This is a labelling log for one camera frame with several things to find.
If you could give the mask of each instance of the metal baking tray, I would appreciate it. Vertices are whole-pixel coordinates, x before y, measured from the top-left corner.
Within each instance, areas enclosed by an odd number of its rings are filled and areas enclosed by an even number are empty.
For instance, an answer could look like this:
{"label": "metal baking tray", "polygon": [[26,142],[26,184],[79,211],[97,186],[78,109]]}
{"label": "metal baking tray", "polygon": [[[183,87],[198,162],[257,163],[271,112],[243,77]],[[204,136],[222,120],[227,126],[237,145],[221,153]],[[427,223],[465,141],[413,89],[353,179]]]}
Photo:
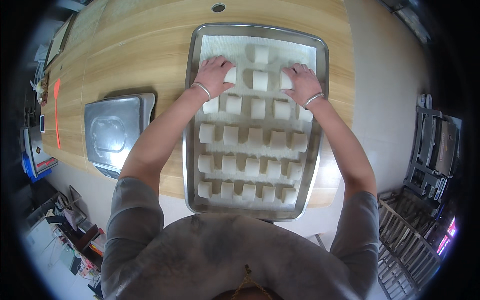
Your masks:
{"label": "metal baking tray", "polygon": [[[187,76],[185,89],[188,89],[198,73],[200,64],[200,52],[203,36],[254,36],[276,39],[317,48],[316,74],[328,99],[329,83],[329,57],[326,43],[317,36],[281,27],[260,24],[243,23],[209,23],[197,27],[192,34],[190,52],[187,63]],[[303,176],[299,188],[295,210],[291,212],[265,211],[227,208],[195,203],[195,184],[193,179],[195,117],[190,120],[183,131],[182,156],[183,156],[183,180],[185,188],[185,201],[187,207],[194,213],[232,213],[241,216],[249,216],[266,221],[294,221],[299,219],[307,209],[307,204],[312,194],[313,186],[320,162],[320,150],[322,148],[323,131],[318,122],[313,119],[312,133],[307,150],[307,161],[303,170]]]}

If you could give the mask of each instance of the white cloth liner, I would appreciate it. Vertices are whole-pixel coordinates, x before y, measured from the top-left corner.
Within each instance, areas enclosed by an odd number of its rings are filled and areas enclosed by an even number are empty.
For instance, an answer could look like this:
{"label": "white cloth liner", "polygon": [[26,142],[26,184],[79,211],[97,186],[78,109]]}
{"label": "white cloth liner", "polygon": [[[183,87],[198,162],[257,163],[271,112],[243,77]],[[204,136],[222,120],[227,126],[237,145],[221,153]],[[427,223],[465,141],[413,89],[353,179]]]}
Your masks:
{"label": "white cloth liner", "polygon": [[[270,63],[267,65],[253,62],[254,45],[268,46],[270,50]],[[280,92],[280,72],[283,67],[289,67],[295,62],[304,63],[309,68],[316,70],[316,48],[250,36],[204,36],[200,62],[213,56],[223,55],[237,66],[237,84],[234,88],[226,91],[220,96],[220,111],[218,113],[204,114],[200,109],[195,115],[195,141],[194,141],[194,184],[195,203],[231,208],[244,208],[255,210],[293,211],[295,204],[283,204],[281,194],[283,188],[300,187],[301,178],[298,181],[289,180],[286,170],[289,161],[301,162],[305,166],[306,153],[286,150],[271,150],[270,131],[285,131],[287,133],[287,145],[291,143],[292,133],[305,133],[310,139],[312,123],[298,121],[295,118],[295,102],[287,95]],[[252,89],[252,82],[245,82],[249,72],[253,70],[269,72],[268,91],[255,91]],[[225,112],[226,95],[243,97],[241,115],[232,115]],[[250,118],[251,99],[266,100],[266,117],[264,120]],[[290,104],[292,110],[291,118],[286,120],[275,120],[273,118],[273,101],[283,100]],[[216,125],[216,141],[213,144],[201,144],[198,132],[202,123]],[[223,145],[224,125],[235,125],[240,127],[240,138],[238,146]],[[261,148],[250,148],[247,146],[248,128],[263,128],[264,146]],[[198,170],[198,156],[200,154],[213,155],[215,159],[215,170],[212,174],[203,174]],[[237,155],[237,174],[223,174],[221,171],[221,157],[223,155]],[[261,168],[259,177],[247,177],[244,175],[246,157],[256,156],[260,158]],[[267,178],[265,174],[266,162],[268,159],[277,159],[282,162],[282,175],[280,179]],[[197,186],[200,181],[213,183],[213,197],[211,199],[200,198]],[[220,198],[220,186],[223,181],[235,183],[233,200]],[[243,184],[256,184],[256,197],[253,202],[242,200]],[[276,187],[276,198],[273,203],[262,202],[262,187],[273,185]]]}

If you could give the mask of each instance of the person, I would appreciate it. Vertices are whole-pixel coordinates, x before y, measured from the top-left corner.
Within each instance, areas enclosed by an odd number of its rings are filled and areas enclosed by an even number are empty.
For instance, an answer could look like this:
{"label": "person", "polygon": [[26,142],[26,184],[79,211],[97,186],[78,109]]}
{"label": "person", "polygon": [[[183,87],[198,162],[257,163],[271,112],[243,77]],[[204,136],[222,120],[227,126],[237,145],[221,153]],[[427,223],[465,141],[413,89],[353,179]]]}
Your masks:
{"label": "person", "polygon": [[[205,60],[194,82],[216,97],[234,86],[223,82],[232,67],[223,56]],[[322,92],[306,65],[283,71],[295,88],[283,92],[299,105]],[[208,99],[198,85],[185,90],[127,157],[107,225],[106,299],[365,299],[378,280],[375,175],[357,138],[323,97],[306,108],[323,128],[345,181],[330,252],[274,224],[232,214],[193,215],[163,228],[160,172]]]}

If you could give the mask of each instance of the gray shirt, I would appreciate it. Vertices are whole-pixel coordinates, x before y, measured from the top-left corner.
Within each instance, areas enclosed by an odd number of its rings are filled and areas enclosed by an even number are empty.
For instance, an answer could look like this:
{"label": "gray shirt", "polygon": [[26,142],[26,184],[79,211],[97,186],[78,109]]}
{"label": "gray shirt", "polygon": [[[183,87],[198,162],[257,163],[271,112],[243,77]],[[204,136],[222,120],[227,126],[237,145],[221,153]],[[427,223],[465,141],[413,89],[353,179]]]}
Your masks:
{"label": "gray shirt", "polygon": [[163,228],[154,191],[118,181],[101,282],[106,299],[212,299],[252,279],[289,299],[365,299],[378,280],[376,198],[359,192],[342,209],[330,252],[286,229],[231,214]]}

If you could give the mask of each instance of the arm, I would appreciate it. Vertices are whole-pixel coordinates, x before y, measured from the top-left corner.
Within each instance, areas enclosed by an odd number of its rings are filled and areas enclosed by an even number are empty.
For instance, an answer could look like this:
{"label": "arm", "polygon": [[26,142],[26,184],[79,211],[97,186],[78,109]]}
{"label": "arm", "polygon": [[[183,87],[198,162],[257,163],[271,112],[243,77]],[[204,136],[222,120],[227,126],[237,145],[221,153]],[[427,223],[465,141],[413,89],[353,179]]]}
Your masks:
{"label": "arm", "polygon": [[[306,65],[294,64],[292,68],[284,68],[292,80],[295,91],[283,90],[300,106],[318,93],[322,87],[312,69]],[[377,194],[375,174],[363,151],[360,142],[343,122],[333,106],[324,98],[314,99],[308,106],[315,119],[325,132],[335,155],[338,168],[345,181],[345,200],[358,192]]]}
{"label": "arm", "polygon": [[[234,86],[223,83],[225,75],[232,67],[233,64],[223,56],[205,60],[194,82],[203,84],[211,97],[215,98]],[[183,92],[180,98],[140,135],[125,160],[119,179],[139,179],[158,194],[163,166],[172,154],[183,129],[206,101],[208,95],[198,86],[194,85]]]}

